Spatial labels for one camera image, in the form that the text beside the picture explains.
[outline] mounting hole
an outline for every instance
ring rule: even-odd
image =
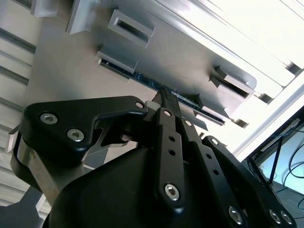
[[[211,155],[206,153],[207,158],[212,159]]]
[[[136,106],[139,107],[139,108],[143,108],[143,107],[144,107],[143,104],[140,103],[140,102],[136,102],[135,104],[136,104]]]
[[[169,136],[169,139],[170,139],[172,142],[175,142],[175,139],[174,139],[172,136]]]
[[[171,154],[172,156],[176,155],[176,153],[174,152],[174,150],[169,150],[169,154]]]
[[[167,116],[172,116],[172,114],[169,112],[169,111],[167,111],[167,110],[165,110],[165,111],[163,111]]]
[[[219,175],[219,171],[217,171],[216,169],[213,169],[213,173],[214,173],[215,175]]]

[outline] cable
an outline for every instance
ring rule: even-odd
[[[292,130],[292,131],[294,131],[294,132],[302,132],[302,133],[304,133],[304,131],[299,131],[299,130]]]
[[[287,136],[290,135],[290,133],[294,132],[302,132],[304,133],[304,131],[300,131],[299,129],[303,128],[303,124],[299,125],[297,124],[296,126],[290,128],[285,134],[279,134],[279,135],[271,135],[271,137],[281,137],[281,136]]]
[[[304,179],[304,176],[297,176],[295,174],[293,174],[292,169],[291,169],[291,163],[294,159],[294,156],[296,155],[296,153],[298,153],[298,151],[304,146],[304,144],[302,144],[298,149],[295,150],[295,152],[291,155],[291,158],[289,160],[289,164],[288,164],[288,169],[291,175],[293,175],[294,177],[300,178],[300,179]]]
[[[304,209],[300,207],[300,205],[301,205],[301,203],[302,203],[303,201],[304,201],[304,198],[301,199],[300,202],[298,203],[298,208],[299,208],[301,211],[304,211]]]
[[[295,168],[297,168],[297,167],[299,167],[300,165],[303,165],[303,164],[304,164],[304,161],[301,162],[301,163],[299,163],[299,164],[297,164],[296,166],[294,166],[294,167],[291,169],[291,171],[293,171]],[[286,177],[284,178],[284,181],[283,181],[283,188],[282,188],[281,190],[277,191],[276,193],[279,193],[279,192],[282,192],[282,191],[288,189],[288,188],[285,187],[285,183],[286,183],[286,180],[287,180],[287,177],[288,177],[289,174],[291,174],[290,171],[287,173]]]

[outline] silver screw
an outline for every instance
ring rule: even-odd
[[[171,113],[167,110],[163,111],[167,116],[171,116]]]
[[[55,124],[58,122],[58,119],[55,115],[51,113],[44,113],[40,116],[40,120],[45,124]]]
[[[286,213],[285,212],[283,212],[283,211],[281,211],[281,215],[282,215],[282,217],[283,217],[283,219],[289,224],[289,225],[291,225],[292,224],[292,221],[291,221],[291,219],[289,218],[289,216],[288,215],[286,215]]]
[[[186,123],[186,125],[188,125],[189,127],[192,126],[192,124],[191,124],[190,121],[188,121],[188,120],[185,120],[185,123]]]
[[[270,217],[277,223],[281,224],[280,218],[272,210],[269,210]]]
[[[137,107],[139,107],[139,108],[143,108],[142,103],[136,102],[135,104],[136,104],[136,106],[137,106]]]
[[[229,215],[230,217],[233,219],[233,221],[235,221],[237,224],[241,225],[243,223],[243,219],[242,216],[240,215],[240,213],[235,210],[232,206],[229,206],[228,209]]]
[[[83,141],[85,138],[85,135],[82,133],[81,130],[78,129],[71,129],[67,132],[67,136],[73,140],[74,142],[80,142]]]
[[[169,198],[173,201],[177,201],[180,197],[179,191],[172,184],[167,184],[165,186],[165,192],[166,192],[167,196],[169,196]]]
[[[215,139],[211,139],[211,141],[213,142],[214,145],[218,145],[218,141],[216,141]]]

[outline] blue circuit board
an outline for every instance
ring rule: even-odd
[[[177,96],[177,99],[179,102],[183,103],[184,105],[186,105],[187,107],[191,108],[192,110],[196,111],[197,113],[199,113],[200,115],[208,118],[209,120],[217,123],[217,124],[220,124],[220,125],[224,125],[225,122],[219,118],[217,118],[216,116],[208,113],[208,112],[205,112],[201,109],[201,107],[193,100],[181,95],[178,91],[176,90],[172,90],[170,89],[169,87],[167,87],[166,85],[163,85],[162,83],[159,83],[157,81],[155,81],[154,79],[138,72],[138,71],[135,71],[133,74],[131,74],[130,72],[104,60],[104,59],[101,59],[100,61],[100,65],[112,70],[112,71],[115,71],[116,73],[119,73],[120,75],[126,77],[126,78],[129,78],[129,79],[132,79],[132,80],[135,80],[136,82],[139,82],[155,91],[159,91],[160,88],[166,88],[168,89],[173,95],[176,95]]]

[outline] gray panel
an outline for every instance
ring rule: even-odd
[[[210,75],[216,74],[215,67],[227,66],[243,81],[256,81],[246,72],[146,11],[127,1],[118,0],[116,3],[119,11],[125,16],[140,21],[146,27],[155,26],[146,49],[108,29],[113,8],[100,9],[103,14],[96,19],[95,28],[92,28],[95,33],[93,36],[114,52],[122,52],[131,59],[138,59],[137,71],[177,89],[184,95],[200,94],[208,97],[218,108],[229,107],[231,103],[222,99],[216,86],[209,81]]]

